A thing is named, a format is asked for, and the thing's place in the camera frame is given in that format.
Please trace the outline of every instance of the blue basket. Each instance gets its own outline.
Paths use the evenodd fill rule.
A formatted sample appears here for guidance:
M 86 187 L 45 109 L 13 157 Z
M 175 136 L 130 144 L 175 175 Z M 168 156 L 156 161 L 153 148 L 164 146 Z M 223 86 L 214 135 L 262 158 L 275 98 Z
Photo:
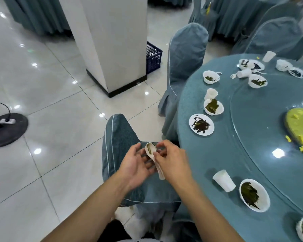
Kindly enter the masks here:
M 163 51 L 147 41 L 146 74 L 161 67 Z

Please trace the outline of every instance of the teal chair cover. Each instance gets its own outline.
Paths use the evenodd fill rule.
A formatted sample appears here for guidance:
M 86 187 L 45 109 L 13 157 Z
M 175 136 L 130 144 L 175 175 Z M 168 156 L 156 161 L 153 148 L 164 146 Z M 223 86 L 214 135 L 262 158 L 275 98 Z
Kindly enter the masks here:
M 241 33 L 241 36 L 237 43 L 232 48 L 231 54 L 237 54 L 237 53 L 243 53 L 245 47 L 247 46 L 248 42 L 247 39 L 254 35 L 254 33 L 257 32 L 258 28 L 268 20 L 277 19 L 281 17 L 292 17 L 296 20 L 299 20 L 301 17 L 301 8 L 296 5 L 294 2 L 287 2 L 275 5 L 268 9 L 266 13 L 263 15 L 261 20 L 258 22 L 254 30 L 250 35 L 246 35 L 244 33 Z
M 269 20 L 249 38 L 243 53 L 265 54 L 267 51 L 273 51 L 280 56 L 280 53 L 293 48 L 302 35 L 302 30 L 294 18 Z
M 137 138 L 132 127 L 122 114 L 113 115 L 107 122 L 102 144 L 102 177 L 106 181 L 120 167 L 129 148 L 141 142 L 144 148 L 147 142 Z M 157 173 L 150 176 L 141 186 L 126 195 L 122 206 L 143 204 L 144 210 L 176 211 L 181 199 L 170 183 L 160 180 Z
M 186 80 L 201 67 L 208 39 L 206 28 L 197 23 L 187 24 L 171 39 L 168 46 L 167 90 L 158 104 L 159 115 L 167 115 Z
M 279 54 L 280 57 L 299 60 L 303 57 L 303 37 L 289 51 L 283 51 Z
M 208 6 L 209 2 L 206 2 L 204 7 L 201 9 L 201 0 L 194 0 L 194 8 L 189 23 L 195 22 L 201 24 L 208 31 L 209 40 L 212 40 L 219 15 L 212 9 L 210 9 L 210 12 L 206 14 Z
M 4 0 L 13 19 L 38 35 L 71 30 L 59 0 Z
M 171 3 L 174 6 L 188 6 L 192 0 L 163 0 L 167 3 Z

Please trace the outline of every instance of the dining table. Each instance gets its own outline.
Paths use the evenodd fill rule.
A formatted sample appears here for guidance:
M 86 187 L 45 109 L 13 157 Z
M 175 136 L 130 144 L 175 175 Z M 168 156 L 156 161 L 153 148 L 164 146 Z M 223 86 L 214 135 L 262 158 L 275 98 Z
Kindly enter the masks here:
M 260 54 L 235 54 L 209 61 L 186 81 L 176 105 L 166 116 L 163 138 L 185 149 L 193 178 L 218 211 L 245 241 L 300 241 L 295 226 L 303 217 L 303 152 L 295 141 L 287 140 L 285 114 L 303 108 L 303 78 L 275 68 L 273 58 L 264 63 Z M 231 79 L 239 71 L 240 59 L 260 61 L 267 86 L 254 89 L 248 78 Z M 303 63 L 289 60 L 303 69 Z M 203 81 L 203 72 L 221 72 L 212 85 Z M 214 132 L 196 134 L 189 126 L 194 114 L 206 114 L 207 89 L 218 91 L 216 99 L 224 106 L 222 114 L 209 116 Z M 212 178 L 226 170 L 236 188 L 225 192 Z M 270 207 L 255 212 L 240 198 L 242 180 L 258 181 L 267 190 Z M 176 222 L 192 222 L 182 203 L 174 214 Z
M 237 41 L 242 30 L 249 35 L 265 12 L 276 4 L 289 0 L 213 0 L 211 9 L 219 18 L 215 32 Z

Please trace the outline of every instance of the white tile floor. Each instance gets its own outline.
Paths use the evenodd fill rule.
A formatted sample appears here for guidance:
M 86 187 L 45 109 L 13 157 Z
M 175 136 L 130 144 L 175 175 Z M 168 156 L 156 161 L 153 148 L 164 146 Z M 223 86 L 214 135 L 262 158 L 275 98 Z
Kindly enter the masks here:
M 157 105 L 166 90 L 168 43 L 192 8 L 148 7 L 148 40 L 164 51 L 161 68 L 109 99 L 87 76 L 74 40 L 24 30 L 0 0 L 0 102 L 29 119 L 25 135 L 0 148 L 1 242 L 40 241 L 102 184 L 101 143 L 111 115 L 124 114 L 139 139 L 161 140 Z M 204 62 L 230 49 L 214 40 Z M 123 224 L 130 220 L 127 229 L 133 215 L 117 210 Z

